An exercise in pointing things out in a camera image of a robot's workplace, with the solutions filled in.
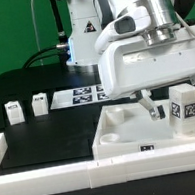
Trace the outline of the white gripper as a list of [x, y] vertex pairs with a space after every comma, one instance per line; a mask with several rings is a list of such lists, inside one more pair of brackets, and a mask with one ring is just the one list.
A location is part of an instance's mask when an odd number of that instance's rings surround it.
[[98, 62], [106, 95], [118, 99], [135, 92], [138, 103], [148, 110], [152, 120], [164, 119], [163, 106], [156, 105], [149, 90], [189, 77], [195, 86], [195, 38], [184, 28], [176, 32], [176, 38], [148, 46], [142, 36], [134, 36], [108, 46]]

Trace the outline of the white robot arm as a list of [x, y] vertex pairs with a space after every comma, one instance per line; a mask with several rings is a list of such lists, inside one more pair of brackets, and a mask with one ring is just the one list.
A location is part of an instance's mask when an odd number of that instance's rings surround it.
[[144, 96], [195, 76], [195, 25], [184, 23], [195, 0], [67, 0], [72, 33], [67, 65], [99, 71], [107, 96]]

